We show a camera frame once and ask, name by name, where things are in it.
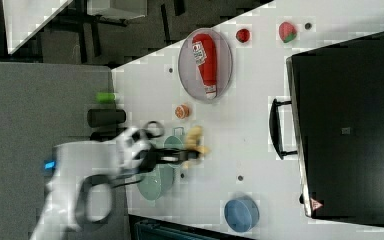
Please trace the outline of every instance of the red ketchup bottle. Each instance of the red ketchup bottle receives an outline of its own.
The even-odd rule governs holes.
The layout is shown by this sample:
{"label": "red ketchup bottle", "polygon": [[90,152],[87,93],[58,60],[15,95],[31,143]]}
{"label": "red ketchup bottle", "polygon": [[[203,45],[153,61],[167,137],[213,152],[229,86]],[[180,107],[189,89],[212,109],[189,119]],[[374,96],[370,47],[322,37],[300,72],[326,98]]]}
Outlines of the red ketchup bottle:
{"label": "red ketchup bottle", "polygon": [[207,99],[217,96],[217,52],[208,34],[197,34],[192,40],[193,55],[201,73]]}

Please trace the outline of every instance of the suitcase handle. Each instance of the suitcase handle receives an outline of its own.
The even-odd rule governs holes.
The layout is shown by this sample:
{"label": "suitcase handle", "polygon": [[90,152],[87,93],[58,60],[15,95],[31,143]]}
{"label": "suitcase handle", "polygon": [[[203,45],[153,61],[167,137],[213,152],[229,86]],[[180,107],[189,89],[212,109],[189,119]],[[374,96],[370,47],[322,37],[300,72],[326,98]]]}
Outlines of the suitcase handle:
{"label": "suitcase handle", "polygon": [[279,110],[280,106],[292,104],[292,101],[279,102],[277,99],[273,100],[272,107],[270,109],[270,117],[269,117],[269,128],[270,128],[270,137],[280,159],[283,160],[283,157],[288,155],[298,154],[297,151],[286,152],[283,151],[282,144],[282,131],[280,129],[280,118],[279,118]]}

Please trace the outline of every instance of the black handle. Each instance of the black handle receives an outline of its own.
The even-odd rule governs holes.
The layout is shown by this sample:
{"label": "black handle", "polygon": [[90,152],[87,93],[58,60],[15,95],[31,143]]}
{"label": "black handle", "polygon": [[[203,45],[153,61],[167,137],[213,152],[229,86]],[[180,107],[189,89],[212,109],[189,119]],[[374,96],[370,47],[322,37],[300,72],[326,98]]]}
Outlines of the black handle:
{"label": "black handle", "polygon": [[98,142],[105,142],[110,141],[114,138],[116,138],[118,135],[120,135],[122,132],[124,132],[127,128],[118,128],[115,127],[113,129],[106,128],[106,129],[99,129],[96,132],[93,132],[92,135],[90,135],[91,141],[98,141]]}
{"label": "black handle", "polygon": [[269,117],[269,128],[270,128],[270,137],[272,139],[272,143],[274,149],[279,155],[280,159],[283,160],[283,157],[293,154],[298,154],[297,151],[286,152],[283,151],[282,144],[282,131],[280,129],[280,118],[279,118],[279,110],[280,106],[292,104],[291,101],[279,102],[277,99],[273,100],[272,107],[270,109],[270,117]]}
{"label": "black handle", "polygon": [[115,208],[115,192],[114,189],[111,188],[111,206],[109,206],[110,211],[107,216],[102,218],[101,220],[93,221],[88,218],[88,202],[89,202],[89,194],[92,191],[92,188],[97,185],[108,185],[112,186],[112,180],[109,176],[104,174],[92,175],[87,178],[82,183],[81,190],[79,192],[79,196],[77,198],[77,203],[74,209],[74,215],[77,221],[77,224],[82,228],[83,231],[92,232],[96,231],[99,228],[107,225],[108,219],[112,216],[114,208]]}
{"label": "black handle", "polygon": [[123,109],[90,109],[87,113],[87,122],[91,128],[116,125],[126,121],[126,112]]}
{"label": "black handle", "polygon": [[[157,164],[176,164],[180,165],[189,159],[198,159],[199,152],[195,150],[182,150],[182,149],[172,149],[172,148],[155,148],[154,145],[151,145],[142,160],[142,163],[139,166],[139,173],[147,173],[154,170]],[[166,161],[165,157],[175,158],[174,161]]]}

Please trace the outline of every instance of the black chair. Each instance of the black chair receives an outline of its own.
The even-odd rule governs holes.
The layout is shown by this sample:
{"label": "black chair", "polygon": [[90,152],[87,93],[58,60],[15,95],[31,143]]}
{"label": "black chair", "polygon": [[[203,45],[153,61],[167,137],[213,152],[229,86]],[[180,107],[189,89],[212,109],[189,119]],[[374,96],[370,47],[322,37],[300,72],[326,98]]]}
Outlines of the black chair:
{"label": "black chair", "polygon": [[126,27],[127,22],[108,21],[102,16],[91,16],[87,14],[87,0],[74,0],[74,6],[70,5],[58,14],[50,23],[52,31],[76,32],[79,36],[81,62],[87,62],[86,40],[84,24],[90,24],[92,28],[92,42],[95,57],[101,55],[101,43],[99,40],[98,23]]}

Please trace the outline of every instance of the light blue cup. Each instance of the light blue cup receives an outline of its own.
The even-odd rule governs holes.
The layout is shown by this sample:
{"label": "light blue cup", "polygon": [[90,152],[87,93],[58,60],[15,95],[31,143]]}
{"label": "light blue cup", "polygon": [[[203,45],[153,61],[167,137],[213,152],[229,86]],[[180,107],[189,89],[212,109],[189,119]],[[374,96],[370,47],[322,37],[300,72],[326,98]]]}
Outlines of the light blue cup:
{"label": "light blue cup", "polygon": [[224,217],[235,232],[247,232],[257,224],[260,214],[255,202],[244,196],[226,203]]}

